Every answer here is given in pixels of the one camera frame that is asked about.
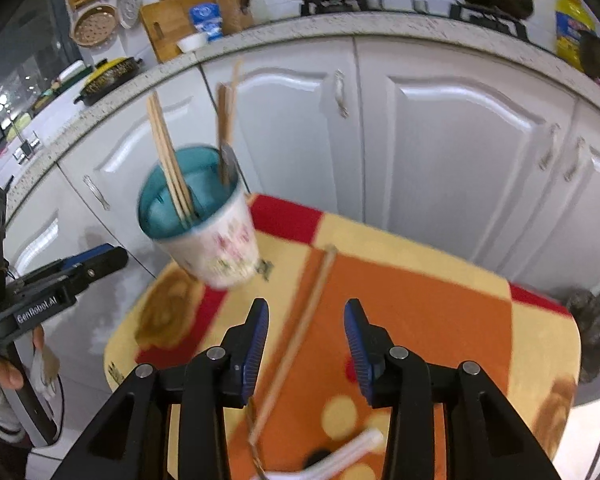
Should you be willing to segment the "gloved left hand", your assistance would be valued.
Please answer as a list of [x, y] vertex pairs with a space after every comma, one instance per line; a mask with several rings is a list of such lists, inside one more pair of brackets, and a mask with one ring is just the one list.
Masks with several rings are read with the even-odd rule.
[[[45, 347], [42, 326], [38, 326], [32, 332], [32, 344], [34, 388], [36, 392], [42, 393], [46, 400], [50, 400], [56, 394], [59, 385], [59, 360], [52, 350]], [[21, 442], [26, 432], [9, 405], [5, 392], [17, 391], [23, 385], [24, 379], [17, 367], [0, 356], [0, 439], [8, 444]]]

